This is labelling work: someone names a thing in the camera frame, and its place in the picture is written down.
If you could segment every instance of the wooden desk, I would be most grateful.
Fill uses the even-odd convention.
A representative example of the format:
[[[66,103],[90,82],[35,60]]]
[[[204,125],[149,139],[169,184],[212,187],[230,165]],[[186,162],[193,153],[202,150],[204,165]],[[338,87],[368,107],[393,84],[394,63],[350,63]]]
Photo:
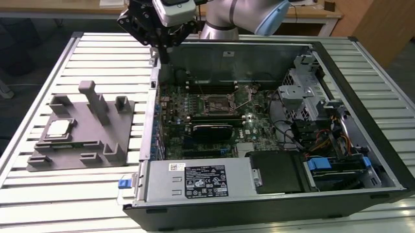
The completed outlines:
[[[289,7],[284,23],[312,23],[321,24],[318,36],[329,36],[336,26],[338,19],[342,18],[342,13],[336,7],[334,12],[322,9],[324,0],[317,0],[317,4],[312,6]],[[200,7],[200,15],[206,15],[205,6]]]
[[[117,19],[121,11],[98,0],[0,0],[0,17]]]
[[[322,0],[318,0],[318,5],[322,6]],[[116,19],[121,11],[122,8],[98,8],[98,0],[0,0],[0,17]],[[298,6],[289,8],[284,23],[322,24],[318,35],[329,36],[341,17],[337,9],[329,12],[316,5]]]

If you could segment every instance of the slotted aluminum table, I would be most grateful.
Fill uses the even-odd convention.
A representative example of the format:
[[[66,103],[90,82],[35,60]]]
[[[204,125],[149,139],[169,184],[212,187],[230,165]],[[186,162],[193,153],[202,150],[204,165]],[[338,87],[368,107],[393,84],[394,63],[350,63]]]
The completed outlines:
[[[382,133],[415,173],[415,105],[358,42],[338,37],[274,36],[241,39],[318,40],[340,68]],[[144,125],[149,49],[124,33],[74,33],[22,123],[0,158],[0,232],[138,233],[117,204],[117,180],[137,171]],[[126,95],[136,102],[128,166],[26,172],[26,160],[50,114],[53,94],[85,101],[81,80],[93,80],[105,100]],[[328,83],[336,96],[334,88]],[[132,190],[122,192],[133,198]],[[413,232],[415,199],[376,205],[349,217],[197,229],[192,232]]]

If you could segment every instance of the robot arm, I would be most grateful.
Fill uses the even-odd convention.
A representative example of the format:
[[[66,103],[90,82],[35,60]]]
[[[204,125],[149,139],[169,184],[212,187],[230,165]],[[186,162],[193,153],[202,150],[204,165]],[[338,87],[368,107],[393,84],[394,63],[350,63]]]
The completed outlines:
[[[206,4],[202,39],[237,39],[237,28],[269,36],[288,12],[288,0],[214,0]]]
[[[288,0],[129,0],[117,23],[142,45],[150,45],[161,64],[196,28],[196,5],[208,1],[204,39],[237,39],[236,26],[270,35],[289,6]]]

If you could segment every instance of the barcode sticker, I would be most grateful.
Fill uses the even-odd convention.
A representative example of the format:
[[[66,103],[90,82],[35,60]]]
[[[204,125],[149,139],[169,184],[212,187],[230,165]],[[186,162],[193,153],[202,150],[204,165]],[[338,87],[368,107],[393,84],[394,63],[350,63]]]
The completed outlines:
[[[185,164],[168,164],[168,171],[184,171]]]

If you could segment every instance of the circuit board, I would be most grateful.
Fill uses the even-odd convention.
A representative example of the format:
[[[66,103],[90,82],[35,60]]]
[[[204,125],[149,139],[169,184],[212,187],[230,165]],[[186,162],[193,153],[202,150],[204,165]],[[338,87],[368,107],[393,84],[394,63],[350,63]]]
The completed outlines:
[[[164,89],[161,114],[165,159],[210,158],[209,152],[213,151],[220,153],[221,158],[240,157],[236,150],[240,143],[252,144],[253,150],[277,150],[277,138],[266,113],[269,92],[254,89],[252,85],[240,85],[230,95],[189,94],[182,86]],[[232,128],[229,139],[193,143],[188,123],[190,116],[212,116],[216,122],[220,122],[220,116],[238,116],[241,125]]]

